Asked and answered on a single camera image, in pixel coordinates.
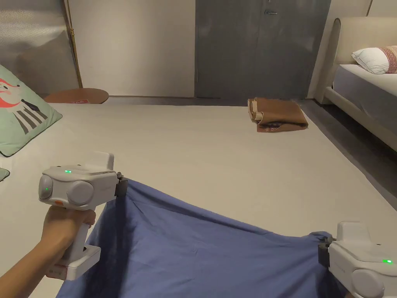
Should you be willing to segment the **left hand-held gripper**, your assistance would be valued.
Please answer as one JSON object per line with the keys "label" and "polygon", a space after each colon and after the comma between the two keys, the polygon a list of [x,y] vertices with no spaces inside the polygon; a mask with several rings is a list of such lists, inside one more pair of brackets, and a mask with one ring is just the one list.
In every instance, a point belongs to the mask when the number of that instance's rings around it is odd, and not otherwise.
{"label": "left hand-held gripper", "polygon": [[[52,166],[43,171],[38,185],[41,202],[70,210],[95,210],[97,206],[126,196],[128,180],[114,170],[114,155],[95,152],[85,164]],[[86,244],[89,226],[83,224],[61,260],[47,276],[73,281],[100,259],[101,249]]]}

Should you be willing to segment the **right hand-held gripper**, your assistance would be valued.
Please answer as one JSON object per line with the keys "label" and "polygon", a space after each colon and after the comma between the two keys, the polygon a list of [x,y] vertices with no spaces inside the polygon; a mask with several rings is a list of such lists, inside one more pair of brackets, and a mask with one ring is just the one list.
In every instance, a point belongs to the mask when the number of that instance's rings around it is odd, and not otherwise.
{"label": "right hand-held gripper", "polygon": [[361,222],[338,223],[336,237],[318,245],[318,261],[355,298],[397,296],[397,249],[372,242]]}

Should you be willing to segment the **person's left hand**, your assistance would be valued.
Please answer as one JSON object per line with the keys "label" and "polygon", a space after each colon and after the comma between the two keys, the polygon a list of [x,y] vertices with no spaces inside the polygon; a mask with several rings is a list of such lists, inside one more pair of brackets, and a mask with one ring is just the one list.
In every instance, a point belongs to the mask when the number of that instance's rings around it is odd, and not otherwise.
{"label": "person's left hand", "polygon": [[92,226],[96,213],[92,210],[79,211],[52,206],[43,223],[40,242],[34,248],[37,260],[48,269],[59,261],[76,238],[83,224]]}

